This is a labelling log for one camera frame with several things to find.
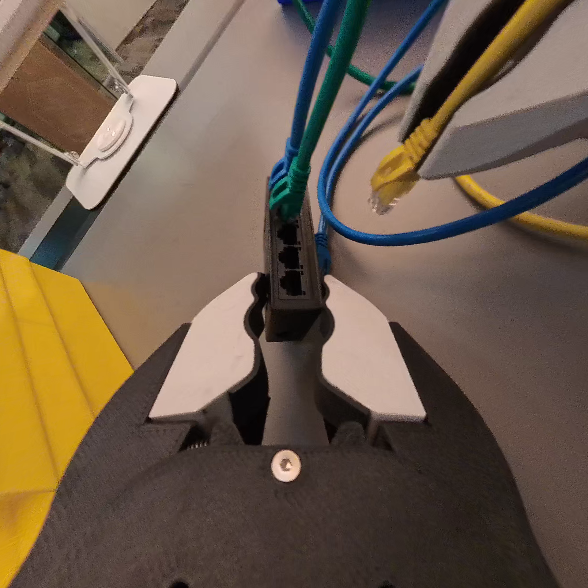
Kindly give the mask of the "dark blue mat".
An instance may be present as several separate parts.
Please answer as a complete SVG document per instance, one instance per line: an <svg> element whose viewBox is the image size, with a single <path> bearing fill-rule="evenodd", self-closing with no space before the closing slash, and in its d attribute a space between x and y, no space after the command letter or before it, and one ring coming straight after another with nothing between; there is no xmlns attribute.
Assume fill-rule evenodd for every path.
<svg viewBox="0 0 588 588"><path fill-rule="evenodd" d="M37 265L62 270L102 207L85 209L66 187L62 187L18 254Z"/></svg>

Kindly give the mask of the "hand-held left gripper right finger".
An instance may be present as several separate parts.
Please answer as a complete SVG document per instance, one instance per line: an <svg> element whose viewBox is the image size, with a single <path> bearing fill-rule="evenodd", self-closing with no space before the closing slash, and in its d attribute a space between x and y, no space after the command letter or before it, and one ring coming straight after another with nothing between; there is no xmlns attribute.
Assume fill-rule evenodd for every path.
<svg viewBox="0 0 588 588"><path fill-rule="evenodd" d="M332 275L325 285L333 321L321 351L327 387L365 413L369 424L423 422L425 408L386 316Z"/></svg>

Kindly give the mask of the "white base acrylic stand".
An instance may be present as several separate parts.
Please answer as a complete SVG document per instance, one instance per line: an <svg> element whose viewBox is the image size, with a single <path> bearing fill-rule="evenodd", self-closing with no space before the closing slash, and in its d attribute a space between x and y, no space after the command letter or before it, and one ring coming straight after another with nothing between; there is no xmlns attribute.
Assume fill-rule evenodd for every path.
<svg viewBox="0 0 588 588"><path fill-rule="evenodd" d="M63 152L1 121L1 129L72 165L66 188L93 210L126 174L148 135L178 92L174 79L139 75L127 84L98 45L99 38L65 1L1 1L1 90L8 85L57 11L73 26L121 92L81 154Z"/></svg>

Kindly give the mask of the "wooden board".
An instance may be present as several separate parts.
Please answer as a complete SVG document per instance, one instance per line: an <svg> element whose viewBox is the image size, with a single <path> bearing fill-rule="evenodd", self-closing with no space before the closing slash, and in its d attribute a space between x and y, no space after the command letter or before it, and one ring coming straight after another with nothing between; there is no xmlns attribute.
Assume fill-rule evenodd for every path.
<svg viewBox="0 0 588 588"><path fill-rule="evenodd" d="M81 154L116 98L43 34L1 92L1 112L65 152Z"/></svg>

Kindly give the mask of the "yellow plastic bin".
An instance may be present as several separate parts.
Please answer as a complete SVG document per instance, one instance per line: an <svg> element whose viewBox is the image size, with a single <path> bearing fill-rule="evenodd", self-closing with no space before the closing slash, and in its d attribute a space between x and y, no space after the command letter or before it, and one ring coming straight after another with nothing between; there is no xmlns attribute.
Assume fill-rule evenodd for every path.
<svg viewBox="0 0 588 588"><path fill-rule="evenodd" d="M82 283L1 250L1 587L77 447L133 373Z"/></svg>

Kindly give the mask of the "black network switch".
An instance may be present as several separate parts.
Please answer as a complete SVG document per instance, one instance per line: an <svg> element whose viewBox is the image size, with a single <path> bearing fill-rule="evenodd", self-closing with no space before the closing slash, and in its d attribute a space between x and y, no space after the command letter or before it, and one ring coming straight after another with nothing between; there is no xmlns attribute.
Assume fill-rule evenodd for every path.
<svg viewBox="0 0 588 588"><path fill-rule="evenodd" d="M323 310L311 207L305 196L300 214L283 221L269 209L266 188L263 249L268 342L301 341Z"/></svg>

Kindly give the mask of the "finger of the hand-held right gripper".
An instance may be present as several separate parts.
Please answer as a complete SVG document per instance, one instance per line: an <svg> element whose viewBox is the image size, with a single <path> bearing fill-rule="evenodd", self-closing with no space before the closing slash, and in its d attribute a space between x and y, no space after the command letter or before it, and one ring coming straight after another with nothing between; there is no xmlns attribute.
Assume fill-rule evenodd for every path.
<svg viewBox="0 0 588 588"><path fill-rule="evenodd" d="M521 1L449 1L405 112L398 139L403 142L431 119Z"/></svg>
<svg viewBox="0 0 588 588"><path fill-rule="evenodd" d="M587 138L587 1L565 1L444 125L418 167L440 179Z"/></svg>

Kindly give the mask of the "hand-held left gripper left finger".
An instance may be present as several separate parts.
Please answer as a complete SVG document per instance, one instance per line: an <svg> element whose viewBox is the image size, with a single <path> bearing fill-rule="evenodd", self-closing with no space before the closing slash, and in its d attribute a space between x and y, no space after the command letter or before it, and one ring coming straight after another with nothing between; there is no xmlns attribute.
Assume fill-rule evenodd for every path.
<svg viewBox="0 0 588 588"><path fill-rule="evenodd" d="M259 344L264 301L264 276L254 272L199 311L151 408L151 420L231 416L250 421L266 410L269 393Z"/></svg>

